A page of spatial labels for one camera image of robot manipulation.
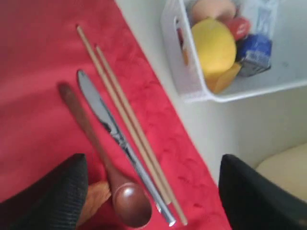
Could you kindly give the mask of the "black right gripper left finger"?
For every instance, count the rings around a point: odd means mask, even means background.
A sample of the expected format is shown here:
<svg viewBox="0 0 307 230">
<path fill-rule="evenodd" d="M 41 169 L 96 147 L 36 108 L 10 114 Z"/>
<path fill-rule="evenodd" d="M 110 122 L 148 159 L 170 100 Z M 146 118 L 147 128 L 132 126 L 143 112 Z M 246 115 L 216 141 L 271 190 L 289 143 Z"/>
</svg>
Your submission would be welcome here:
<svg viewBox="0 0 307 230">
<path fill-rule="evenodd" d="M 74 230 L 88 192 L 84 154 L 74 154 L 40 180 L 1 202 L 2 230 Z"/>
</svg>

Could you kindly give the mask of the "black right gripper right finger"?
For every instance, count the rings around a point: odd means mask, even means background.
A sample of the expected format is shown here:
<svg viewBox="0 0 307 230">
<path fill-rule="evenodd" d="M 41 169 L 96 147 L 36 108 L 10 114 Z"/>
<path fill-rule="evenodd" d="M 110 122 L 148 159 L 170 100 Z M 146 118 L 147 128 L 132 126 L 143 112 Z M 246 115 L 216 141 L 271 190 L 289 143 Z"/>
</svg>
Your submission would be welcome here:
<svg viewBox="0 0 307 230">
<path fill-rule="evenodd" d="M 305 230 L 307 204 L 235 155 L 222 156 L 219 196 L 234 230 Z"/>
</svg>

